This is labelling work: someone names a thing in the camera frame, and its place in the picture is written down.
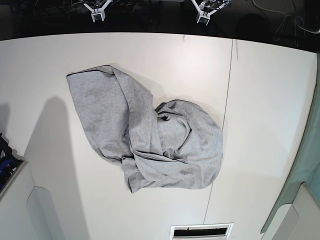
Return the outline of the grey t-shirt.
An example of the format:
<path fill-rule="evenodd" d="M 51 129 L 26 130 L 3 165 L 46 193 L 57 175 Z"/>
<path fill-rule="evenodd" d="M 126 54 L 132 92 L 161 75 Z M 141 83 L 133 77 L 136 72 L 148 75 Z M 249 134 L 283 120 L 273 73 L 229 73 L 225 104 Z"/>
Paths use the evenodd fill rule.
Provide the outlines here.
<path fill-rule="evenodd" d="M 121 166 L 128 188 L 204 189 L 218 176 L 223 133 L 197 104 L 153 95 L 130 75 L 103 65 L 66 77 L 93 150 Z"/>

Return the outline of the rack of blue clamps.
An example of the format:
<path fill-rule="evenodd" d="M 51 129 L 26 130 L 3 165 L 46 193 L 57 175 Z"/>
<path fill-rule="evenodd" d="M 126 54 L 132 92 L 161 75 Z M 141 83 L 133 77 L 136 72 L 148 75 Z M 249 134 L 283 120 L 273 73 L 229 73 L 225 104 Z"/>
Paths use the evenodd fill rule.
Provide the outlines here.
<path fill-rule="evenodd" d="M 0 190 L 2 191 L 11 176 L 24 162 L 13 155 L 13 150 L 0 134 Z"/>

